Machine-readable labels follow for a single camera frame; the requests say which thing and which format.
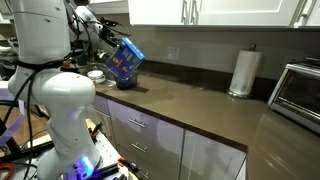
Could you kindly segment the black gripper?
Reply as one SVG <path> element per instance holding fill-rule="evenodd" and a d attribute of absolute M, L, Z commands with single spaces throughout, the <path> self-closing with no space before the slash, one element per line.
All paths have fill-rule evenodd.
<path fill-rule="evenodd" d="M 100 25 L 102 26 L 102 28 L 99 32 L 99 38 L 111 47 L 116 47 L 118 40 L 115 38 L 115 35 L 111 31 L 111 28 L 117 26 L 118 22 L 107 20 L 104 17 L 102 17 L 100 19 Z"/>

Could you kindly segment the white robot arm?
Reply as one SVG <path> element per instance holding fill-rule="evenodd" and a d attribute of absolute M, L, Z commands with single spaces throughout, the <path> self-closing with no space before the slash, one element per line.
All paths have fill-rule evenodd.
<path fill-rule="evenodd" d="M 84 109 L 96 90 L 89 78 L 59 69 L 70 52 L 63 0 L 11 0 L 18 62 L 8 89 L 29 104 L 51 112 L 47 131 L 54 147 L 39 162 L 39 180 L 88 180 L 101 155 L 87 128 Z"/>

